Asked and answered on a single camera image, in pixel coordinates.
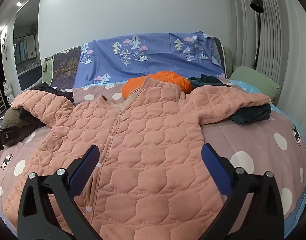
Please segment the pink quilted jacket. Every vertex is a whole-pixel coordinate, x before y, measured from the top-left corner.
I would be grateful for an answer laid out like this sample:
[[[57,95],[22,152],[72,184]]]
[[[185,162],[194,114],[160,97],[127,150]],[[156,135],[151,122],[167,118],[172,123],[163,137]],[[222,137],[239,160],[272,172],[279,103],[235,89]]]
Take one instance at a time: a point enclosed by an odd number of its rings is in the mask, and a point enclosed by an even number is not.
[[[30,172],[49,175],[86,150],[100,150],[78,207],[105,239],[198,239],[223,206],[201,159],[201,127],[238,109],[270,103],[264,94],[232,87],[180,87],[146,77],[121,105],[104,96],[74,105],[63,96],[28,90],[15,98],[50,126],[3,204],[17,224]]]

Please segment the black puffer jacket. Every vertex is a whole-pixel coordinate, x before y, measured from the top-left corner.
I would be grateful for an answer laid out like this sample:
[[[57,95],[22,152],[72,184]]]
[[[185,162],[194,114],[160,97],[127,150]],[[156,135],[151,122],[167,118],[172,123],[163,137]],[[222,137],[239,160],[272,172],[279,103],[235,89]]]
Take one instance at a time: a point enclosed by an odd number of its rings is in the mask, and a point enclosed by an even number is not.
[[[49,86],[45,82],[42,83],[41,85],[34,86],[33,88],[31,88],[31,90],[39,90],[39,91],[44,91],[44,92],[47,92],[47,93],[55,94],[55,95],[58,95],[58,96],[64,96],[69,101],[74,103],[73,92],[67,92],[67,91],[61,91],[61,90],[55,89],[55,88]],[[41,126],[41,127],[46,126],[46,124],[44,124],[38,118],[33,116],[30,112],[26,111],[26,109],[24,109],[23,107],[20,107],[19,109],[17,109],[17,112],[19,113],[19,118],[22,121],[25,121],[25,122],[29,123],[30,125]]]

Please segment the white cat figurine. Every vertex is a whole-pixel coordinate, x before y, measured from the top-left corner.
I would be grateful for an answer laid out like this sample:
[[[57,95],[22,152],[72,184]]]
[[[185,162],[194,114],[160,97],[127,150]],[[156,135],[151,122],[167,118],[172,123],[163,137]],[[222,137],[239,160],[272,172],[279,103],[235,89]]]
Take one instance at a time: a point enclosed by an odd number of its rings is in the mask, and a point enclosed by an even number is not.
[[[9,83],[8,80],[5,80],[3,82],[3,86],[4,86],[4,95],[7,98],[8,104],[11,105],[12,102],[14,101],[14,95],[13,95],[13,92],[12,92],[11,84]]]

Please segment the pink polka dot bedspread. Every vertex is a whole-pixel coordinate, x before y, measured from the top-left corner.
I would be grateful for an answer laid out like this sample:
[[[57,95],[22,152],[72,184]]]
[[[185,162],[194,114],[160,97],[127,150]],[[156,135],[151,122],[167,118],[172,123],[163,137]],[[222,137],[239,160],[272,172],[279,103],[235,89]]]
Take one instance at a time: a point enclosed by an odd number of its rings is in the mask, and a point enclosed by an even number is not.
[[[121,105],[122,85],[91,86],[73,90],[74,105],[104,96]],[[39,128],[12,147],[0,151],[0,211],[27,161],[42,144],[51,128]],[[228,118],[201,127],[204,144],[209,143],[218,155],[234,167],[250,174],[270,171],[278,184],[285,219],[290,232],[306,203],[306,147],[298,125],[285,115],[272,111],[268,120],[238,125]],[[4,215],[6,222],[13,225]]]

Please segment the dark tree print cover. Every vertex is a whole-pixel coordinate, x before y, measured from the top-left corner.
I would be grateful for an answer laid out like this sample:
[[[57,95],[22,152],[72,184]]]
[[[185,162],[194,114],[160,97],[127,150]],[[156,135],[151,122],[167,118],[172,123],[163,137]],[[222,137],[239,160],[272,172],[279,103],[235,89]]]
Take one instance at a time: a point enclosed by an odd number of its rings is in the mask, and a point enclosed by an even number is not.
[[[53,58],[51,86],[57,89],[73,88],[80,61],[81,48],[63,50]]]

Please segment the dark green garment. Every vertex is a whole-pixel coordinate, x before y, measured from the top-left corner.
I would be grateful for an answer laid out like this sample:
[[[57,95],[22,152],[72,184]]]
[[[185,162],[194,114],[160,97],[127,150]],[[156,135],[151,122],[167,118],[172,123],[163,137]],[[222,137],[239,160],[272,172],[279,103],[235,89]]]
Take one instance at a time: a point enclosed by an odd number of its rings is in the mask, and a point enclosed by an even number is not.
[[[229,84],[229,81],[221,81],[217,77],[205,74],[202,74],[201,77],[190,77],[188,81],[191,83],[192,89],[205,85],[233,87],[233,85]],[[232,114],[229,119],[238,125],[250,124],[256,121],[268,120],[271,111],[271,106],[269,104],[242,107]]]

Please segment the green pillow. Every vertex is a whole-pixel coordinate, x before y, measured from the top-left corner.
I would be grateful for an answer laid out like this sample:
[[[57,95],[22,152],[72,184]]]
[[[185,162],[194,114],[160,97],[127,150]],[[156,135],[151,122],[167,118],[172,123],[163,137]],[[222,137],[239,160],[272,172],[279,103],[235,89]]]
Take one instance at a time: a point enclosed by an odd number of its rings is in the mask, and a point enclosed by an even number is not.
[[[271,100],[275,99],[280,90],[280,86],[276,82],[257,70],[253,70],[246,66],[237,67],[229,79],[231,81],[248,83],[259,89],[263,94],[269,96]]]

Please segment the orange puffer jacket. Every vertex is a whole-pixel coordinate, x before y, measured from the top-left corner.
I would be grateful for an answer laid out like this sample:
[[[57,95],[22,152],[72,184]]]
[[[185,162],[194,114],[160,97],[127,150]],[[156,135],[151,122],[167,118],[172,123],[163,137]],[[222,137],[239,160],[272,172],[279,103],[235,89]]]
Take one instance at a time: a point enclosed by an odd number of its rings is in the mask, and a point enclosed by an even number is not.
[[[190,93],[193,90],[191,83],[185,77],[172,71],[160,71],[155,74],[149,74],[147,77],[166,83],[176,84],[185,93]],[[129,79],[122,88],[122,97],[126,99],[133,90],[141,87],[145,78],[146,76],[141,76]]]

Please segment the grey curtain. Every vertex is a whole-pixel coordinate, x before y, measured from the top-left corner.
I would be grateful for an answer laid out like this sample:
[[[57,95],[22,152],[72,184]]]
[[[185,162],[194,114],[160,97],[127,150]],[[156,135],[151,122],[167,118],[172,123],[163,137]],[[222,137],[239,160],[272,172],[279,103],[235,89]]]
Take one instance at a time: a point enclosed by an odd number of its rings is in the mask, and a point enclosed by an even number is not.
[[[252,67],[256,54],[256,14],[251,0],[229,0],[233,55]],[[306,12],[298,0],[263,0],[257,71],[280,86],[280,110],[301,127],[306,142]]]

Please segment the blue tree print sheet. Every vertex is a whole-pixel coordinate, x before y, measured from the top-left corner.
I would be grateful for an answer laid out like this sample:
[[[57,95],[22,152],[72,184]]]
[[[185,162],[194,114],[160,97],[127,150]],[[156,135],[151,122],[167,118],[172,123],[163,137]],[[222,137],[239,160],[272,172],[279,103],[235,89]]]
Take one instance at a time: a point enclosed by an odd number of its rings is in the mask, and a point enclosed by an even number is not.
[[[110,85],[172,71],[183,77],[224,77],[216,44],[205,33],[131,34],[81,46],[74,87]]]

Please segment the black floor lamp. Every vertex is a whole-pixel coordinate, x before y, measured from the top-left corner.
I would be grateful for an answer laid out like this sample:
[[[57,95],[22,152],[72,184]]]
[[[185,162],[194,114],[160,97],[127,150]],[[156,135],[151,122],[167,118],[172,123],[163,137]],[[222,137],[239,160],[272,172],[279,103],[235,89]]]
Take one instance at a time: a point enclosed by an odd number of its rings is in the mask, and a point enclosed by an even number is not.
[[[257,63],[259,59],[259,50],[260,50],[260,41],[261,41],[261,14],[264,12],[263,8],[263,0],[251,0],[250,8],[255,12],[256,14],[256,54],[255,54],[255,60],[253,63],[253,69],[257,69]]]

